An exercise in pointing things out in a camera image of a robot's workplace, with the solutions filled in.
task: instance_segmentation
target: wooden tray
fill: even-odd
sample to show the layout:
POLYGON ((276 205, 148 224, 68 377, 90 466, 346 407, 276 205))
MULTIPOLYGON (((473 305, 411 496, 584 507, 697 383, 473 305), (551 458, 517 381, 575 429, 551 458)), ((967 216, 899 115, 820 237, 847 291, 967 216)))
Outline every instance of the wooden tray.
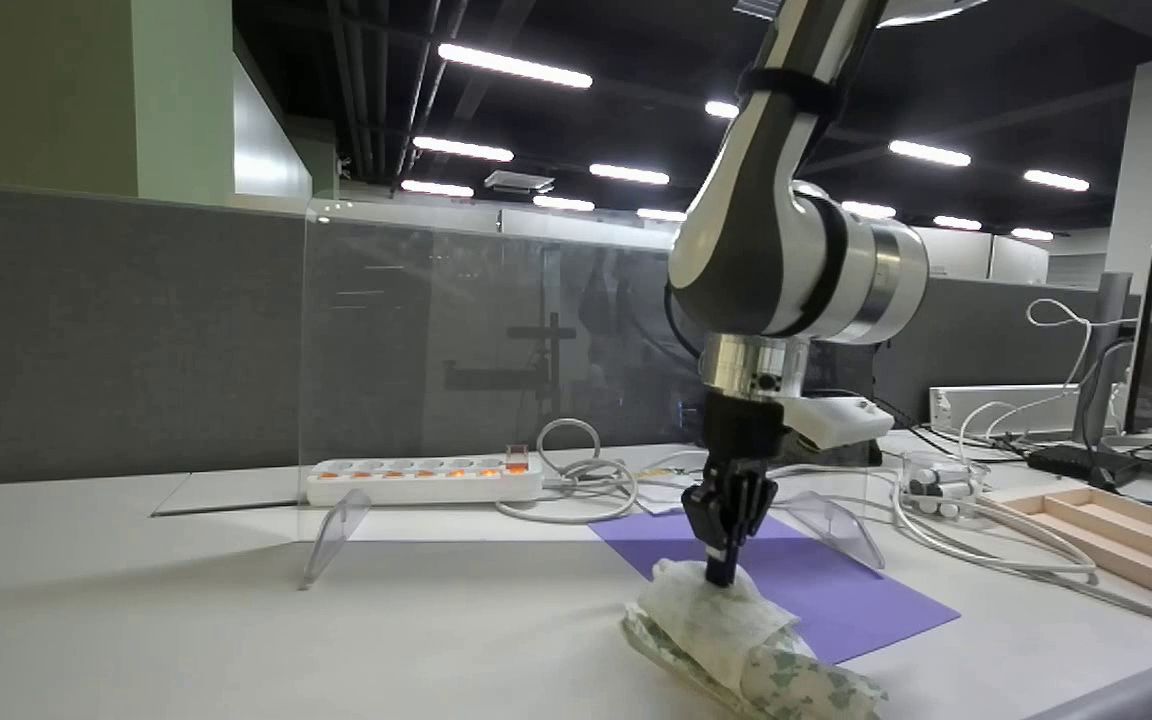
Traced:
POLYGON ((1080 544, 1101 570, 1152 589, 1147 504, 1131 504, 1094 489, 1060 489, 1049 496, 1009 502, 1009 507, 1080 544))

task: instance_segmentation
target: purple paper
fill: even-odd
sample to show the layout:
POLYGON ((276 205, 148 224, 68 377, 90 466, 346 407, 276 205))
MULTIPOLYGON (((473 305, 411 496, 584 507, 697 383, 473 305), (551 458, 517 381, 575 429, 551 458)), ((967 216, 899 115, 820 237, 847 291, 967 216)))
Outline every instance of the purple paper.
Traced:
MULTIPOLYGON (((700 562, 685 515, 626 515, 595 525, 595 532, 644 575, 655 562, 700 562)), ((800 616, 797 627, 822 665, 869 655, 959 616, 775 522, 764 522, 760 537, 744 544, 741 570, 770 605, 800 616)))

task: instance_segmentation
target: desk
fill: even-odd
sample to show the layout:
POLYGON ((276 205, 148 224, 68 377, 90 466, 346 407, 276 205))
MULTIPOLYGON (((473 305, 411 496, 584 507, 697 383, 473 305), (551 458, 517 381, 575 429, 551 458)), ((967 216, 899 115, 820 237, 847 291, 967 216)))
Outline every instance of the desk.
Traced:
MULTIPOLYGON (((296 591, 318 513, 148 522, 291 484, 291 474, 0 484, 0 720, 723 718, 618 639, 618 605, 644 581, 589 528, 370 513, 360 528, 370 544, 296 591)), ((886 718, 1026 718, 1152 665, 1147 621, 952 565, 886 525, 872 537, 895 581, 963 612, 847 665, 893 693, 886 718)))

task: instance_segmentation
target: white robotic arm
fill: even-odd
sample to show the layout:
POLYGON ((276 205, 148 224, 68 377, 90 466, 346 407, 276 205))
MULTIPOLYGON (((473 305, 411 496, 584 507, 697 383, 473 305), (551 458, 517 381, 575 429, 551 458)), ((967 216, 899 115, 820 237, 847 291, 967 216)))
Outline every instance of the white robotic arm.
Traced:
POLYGON ((882 0, 782 0, 667 260, 675 302, 713 332, 700 362, 709 469, 685 494, 713 583, 730 583, 741 544, 775 502, 764 466, 782 423, 814 444, 893 429, 865 402, 800 398, 806 339, 893 339, 921 309, 927 254, 904 224, 847 216, 793 183, 882 14, 882 0))

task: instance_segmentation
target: ceiling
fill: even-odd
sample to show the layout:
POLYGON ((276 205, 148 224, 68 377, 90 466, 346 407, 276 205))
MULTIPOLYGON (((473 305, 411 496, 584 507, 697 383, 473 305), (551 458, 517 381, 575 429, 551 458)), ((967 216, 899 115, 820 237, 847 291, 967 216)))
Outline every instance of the ceiling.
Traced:
MULTIPOLYGON (((598 207, 688 207, 764 21, 730 0, 234 0, 234 32, 283 115, 329 122, 346 178, 473 183, 492 164, 411 152, 411 137, 506 144, 512 174, 551 178, 598 207), (460 41, 592 74, 592 92, 440 63, 460 41), (589 178, 592 162, 662 168, 667 189, 589 178)), ((1131 67, 1152 61, 1152 0, 990 0, 944 25, 875 32, 844 112, 800 168, 838 201, 899 220, 977 216, 985 230, 1103 230, 1119 174, 1131 67), (977 157, 931 168, 893 137, 977 157), (1091 194, 1019 183, 1024 168, 1087 178, 1091 194)))

